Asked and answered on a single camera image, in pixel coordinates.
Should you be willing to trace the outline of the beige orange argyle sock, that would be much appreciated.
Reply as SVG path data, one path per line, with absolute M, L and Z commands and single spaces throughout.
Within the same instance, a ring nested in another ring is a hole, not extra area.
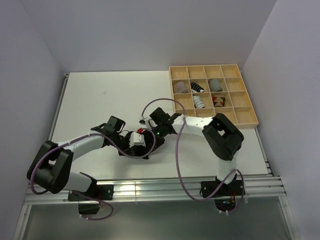
M 226 98 L 223 95 L 214 95 L 212 97 L 213 106 L 215 108 L 222 108 L 225 106 Z

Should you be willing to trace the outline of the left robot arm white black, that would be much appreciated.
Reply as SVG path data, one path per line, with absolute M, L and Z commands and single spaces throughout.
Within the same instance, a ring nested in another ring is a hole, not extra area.
M 79 192 L 86 200 L 98 193 L 97 180 L 85 173 L 72 172 L 72 163 L 78 158 L 104 147 L 115 147 L 121 156 L 147 159 L 156 148 L 157 136 L 148 128 L 122 135 L 125 122 L 111 116 L 106 123 L 90 129 L 82 136 L 56 143 L 44 142 L 28 172 L 30 188 L 36 195 L 62 190 Z

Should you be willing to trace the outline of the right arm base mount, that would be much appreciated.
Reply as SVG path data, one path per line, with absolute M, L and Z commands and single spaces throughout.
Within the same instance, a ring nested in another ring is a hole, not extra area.
M 241 180 L 235 180 L 229 184 L 223 184 L 218 190 L 221 182 L 219 180 L 202 181 L 200 183 L 199 194 L 203 198 L 207 198 L 211 193 L 215 192 L 211 198 L 214 199 L 215 207 L 224 213 L 229 213 L 237 207 L 237 197 L 244 199 L 245 188 Z

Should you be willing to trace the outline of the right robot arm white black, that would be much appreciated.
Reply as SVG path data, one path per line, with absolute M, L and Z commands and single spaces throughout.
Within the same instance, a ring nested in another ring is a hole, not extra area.
M 177 134 L 176 152 L 182 134 L 204 137 L 218 158 L 217 191 L 227 195 L 233 190 L 237 157 L 245 138 L 224 114 L 218 113 L 214 117 L 193 117 L 180 113 L 169 115 L 158 107 L 149 117 L 141 116 L 140 122 L 162 139 L 168 134 Z

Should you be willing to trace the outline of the black sock white stripes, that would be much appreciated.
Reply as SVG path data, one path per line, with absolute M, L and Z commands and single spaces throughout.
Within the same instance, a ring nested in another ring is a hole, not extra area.
M 142 147 L 142 152 L 139 155 L 144 156 L 143 159 L 148 159 L 150 155 L 147 155 L 147 153 L 150 151 L 153 153 L 160 148 L 165 143 L 165 137 L 157 130 L 144 130 L 142 135 L 144 136 L 145 147 Z

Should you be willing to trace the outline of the white black striped sock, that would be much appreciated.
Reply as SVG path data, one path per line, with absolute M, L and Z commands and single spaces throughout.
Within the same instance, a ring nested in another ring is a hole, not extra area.
M 193 98 L 194 107 L 196 109 L 203 109 L 206 107 L 200 96 L 193 95 L 192 98 Z

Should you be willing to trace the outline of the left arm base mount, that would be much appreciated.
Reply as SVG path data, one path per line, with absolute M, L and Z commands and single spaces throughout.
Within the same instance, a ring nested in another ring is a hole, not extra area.
M 67 200 L 78 202 L 78 212 L 81 215 L 96 215 L 102 209 L 102 201 L 111 201 L 114 194 L 113 184 L 97 185 L 91 192 L 69 191 Z

